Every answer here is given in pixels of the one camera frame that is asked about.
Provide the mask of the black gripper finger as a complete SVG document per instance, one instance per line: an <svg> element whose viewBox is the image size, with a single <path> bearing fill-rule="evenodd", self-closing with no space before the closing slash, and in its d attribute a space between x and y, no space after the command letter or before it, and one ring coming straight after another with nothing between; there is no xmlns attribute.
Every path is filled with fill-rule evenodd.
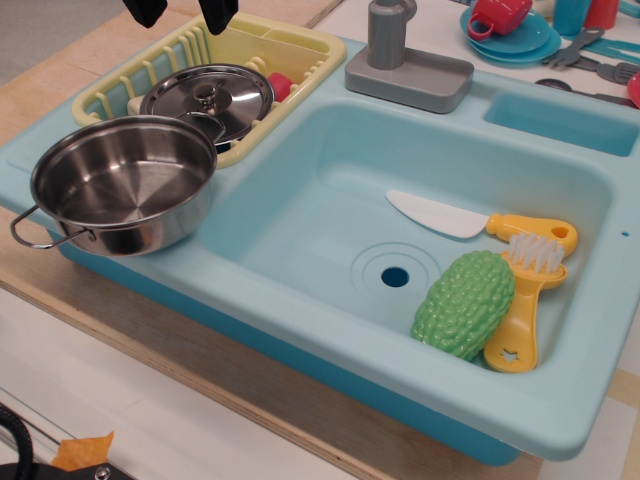
<svg viewBox="0 0 640 480"><path fill-rule="evenodd" d="M167 8L166 0L123 0L134 20L145 28L153 27Z"/></svg>
<svg viewBox="0 0 640 480"><path fill-rule="evenodd" d="M199 5L212 35L221 34L239 10L238 0L200 0Z"/></svg>

